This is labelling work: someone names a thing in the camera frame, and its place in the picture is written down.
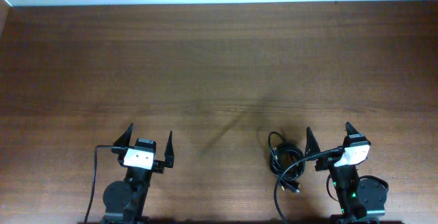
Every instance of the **black cable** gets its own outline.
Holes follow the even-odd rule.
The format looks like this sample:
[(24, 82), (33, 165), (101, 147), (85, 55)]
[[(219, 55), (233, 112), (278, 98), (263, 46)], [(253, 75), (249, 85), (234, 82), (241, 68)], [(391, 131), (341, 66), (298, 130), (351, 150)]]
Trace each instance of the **black cable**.
[(339, 201), (339, 200), (337, 200), (336, 198), (334, 198), (332, 195), (331, 195), (331, 193), (330, 193), (330, 188), (329, 188), (329, 183), (330, 183), (330, 179), (331, 179), (331, 175), (328, 175), (328, 177), (327, 177), (327, 182), (326, 182), (326, 187), (327, 187), (327, 193), (328, 193), (328, 195), (331, 197), (331, 199), (333, 199), (333, 200), (335, 200), (335, 201)]
[(96, 171), (97, 171), (97, 149), (100, 149), (100, 148), (126, 149), (123, 147), (117, 147), (117, 146), (112, 146), (112, 145), (97, 145), (94, 148), (94, 170), (93, 170), (93, 181), (92, 181), (92, 185), (91, 185), (90, 202), (88, 204), (87, 214), (85, 215), (85, 219), (83, 220), (83, 224), (87, 224), (88, 215), (90, 214), (90, 210), (91, 210), (91, 204), (93, 203), (94, 185), (96, 184)]
[(302, 159), (296, 161), (295, 163), (293, 163), (290, 167), (288, 167), (288, 168), (283, 172), (283, 174), (280, 175), (280, 177), (277, 179), (277, 181), (276, 181), (276, 183), (275, 183), (275, 187), (274, 187), (274, 202), (275, 202), (275, 208), (276, 208), (276, 211), (279, 213), (279, 215), (280, 215), (280, 217), (281, 217), (281, 220), (283, 220), (284, 223), (289, 224), (289, 222), (286, 220), (285, 216), (284, 216), (283, 213), (281, 212), (281, 210), (280, 210), (280, 206), (279, 206), (279, 202), (278, 202), (278, 200), (277, 200), (277, 198), (276, 198), (276, 191), (277, 191), (277, 189), (278, 189), (278, 187), (279, 187), (279, 184), (280, 184), (280, 181), (283, 179), (284, 175), (285, 175), (290, 169), (294, 168), (296, 165), (298, 165), (298, 164), (301, 163), (301, 162), (305, 162), (305, 161), (307, 161), (307, 160), (313, 160), (313, 159), (316, 159), (316, 158), (322, 157), (322, 156), (324, 156), (324, 155), (326, 155), (326, 154), (330, 154), (330, 153), (333, 153), (333, 152), (339, 152), (340, 149), (341, 149), (341, 148), (339, 148), (339, 147), (338, 147), (338, 148), (334, 148), (334, 149), (329, 149), (328, 151), (319, 152), (319, 153), (317, 153), (317, 154), (309, 155), (309, 156), (307, 156), (306, 158), (302, 158)]
[[(277, 135), (281, 138), (282, 143), (279, 144), (277, 147), (272, 148), (271, 145), (271, 135)], [(286, 139), (278, 132), (271, 132), (268, 136), (268, 146), (269, 150), (271, 152), (270, 158), (269, 158), (269, 165), (270, 170), (272, 173), (275, 174), (277, 179), (283, 174), (285, 169), (281, 165), (281, 154), (287, 154), (290, 156), (290, 160), (293, 162), (296, 162), (302, 158), (304, 158), (304, 154), (302, 151), (294, 144), (290, 142), (286, 142)], [(284, 175), (283, 179), (280, 181), (280, 185), (283, 188), (289, 189), (292, 192), (299, 193), (298, 187), (300, 184), (295, 181), (295, 179), (298, 179), (305, 171), (305, 162), (298, 163), (297, 167), (294, 167), (293, 170), (287, 174)]]

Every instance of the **wooden table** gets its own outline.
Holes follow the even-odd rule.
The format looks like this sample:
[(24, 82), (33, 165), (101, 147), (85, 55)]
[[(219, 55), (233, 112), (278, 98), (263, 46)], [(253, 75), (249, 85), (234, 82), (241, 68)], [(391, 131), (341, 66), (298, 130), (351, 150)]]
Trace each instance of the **wooden table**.
[[(144, 214), (277, 219), (267, 137), (371, 140), (359, 174), (389, 182), (384, 220), (438, 216), (438, 3), (352, 2), (14, 8), (0, 39), (0, 219), (78, 223), (93, 148), (174, 132), (175, 167), (154, 175)], [(125, 169), (98, 155), (91, 221)], [(307, 164), (286, 216), (340, 213), (328, 172)]]

